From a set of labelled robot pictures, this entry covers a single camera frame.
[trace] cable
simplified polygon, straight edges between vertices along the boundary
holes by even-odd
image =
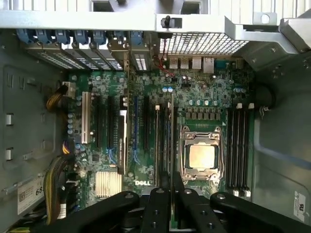
[[[61,98],[67,93],[68,87],[66,85],[60,86],[55,93],[50,96],[46,103],[46,108],[49,112],[54,112],[58,102],[61,100]]]

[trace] cpu socket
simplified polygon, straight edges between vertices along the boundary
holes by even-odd
[[[209,180],[215,185],[224,174],[223,135],[220,127],[213,132],[190,132],[187,126],[180,137],[181,173],[184,181]]]

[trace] heatsink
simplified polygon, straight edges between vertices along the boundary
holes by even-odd
[[[98,171],[95,174],[95,194],[108,198],[122,191],[122,175],[117,172]]]

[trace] dell logo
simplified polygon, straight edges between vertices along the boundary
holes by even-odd
[[[135,181],[135,185],[151,186],[150,181]]]

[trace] wire bundle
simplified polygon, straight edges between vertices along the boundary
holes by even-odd
[[[155,63],[155,65],[160,69],[162,70],[163,72],[167,73],[168,75],[170,76],[175,76],[174,73],[170,72],[169,70],[165,69],[164,66],[163,66],[163,61],[164,61],[164,55],[165,55],[165,47],[166,47],[166,40],[164,40],[164,48],[163,48],[163,54],[162,54],[162,57],[159,58],[157,56],[154,56],[154,60],[158,60],[158,64]]]
[[[47,206],[47,225],[55,222],[60,212],[61,188],[59,177],[71,156],[58,156],[52,160],[44,177],[44,196]]]
[[[57,108],[58,102],[67,93],[68,87],[66,85],[60,86],[53,95],[48,99],[46,103],[47,110],[49,112],[54,112]]]

